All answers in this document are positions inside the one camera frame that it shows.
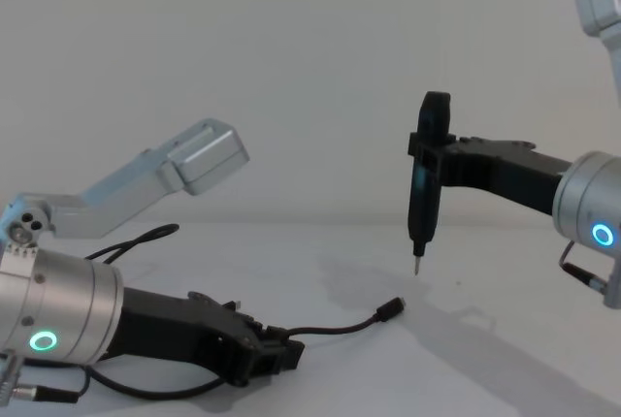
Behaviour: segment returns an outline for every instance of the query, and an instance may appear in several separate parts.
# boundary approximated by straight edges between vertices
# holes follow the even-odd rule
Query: white wall
[[[609,62],[573,0],[0,0],[0,201],[81,191],[214,116],[251,164],[149,216],[405,221],[431,89],[453,94],[458,134],[621,151]],[[442,210],[546,222],[467,190]]]

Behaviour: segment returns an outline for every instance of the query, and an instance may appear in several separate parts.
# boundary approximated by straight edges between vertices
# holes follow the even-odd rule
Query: cable plug
[[[403,298],[395,298],[386,304],[378,307],[376,310],[376,319],[378,322],[387,322],[392,320],[406,309],[406,301]]]

